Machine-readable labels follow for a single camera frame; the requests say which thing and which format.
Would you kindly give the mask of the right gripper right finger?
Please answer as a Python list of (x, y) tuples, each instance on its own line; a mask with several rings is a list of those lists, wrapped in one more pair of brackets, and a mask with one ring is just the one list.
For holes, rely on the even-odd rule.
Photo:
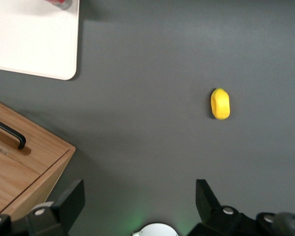
[(201, 219), (190, 236), (254, 236), (255, 220), (231, 206), (220, 205), (209, 184), (196, 180), (196, 207)]

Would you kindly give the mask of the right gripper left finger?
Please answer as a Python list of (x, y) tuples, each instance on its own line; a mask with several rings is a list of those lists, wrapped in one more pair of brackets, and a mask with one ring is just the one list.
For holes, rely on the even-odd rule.
[(75, 180), (53, 202), (35, 206), (26, 216), (30, 236), (67, 236), (85, 206), (82, 179)]

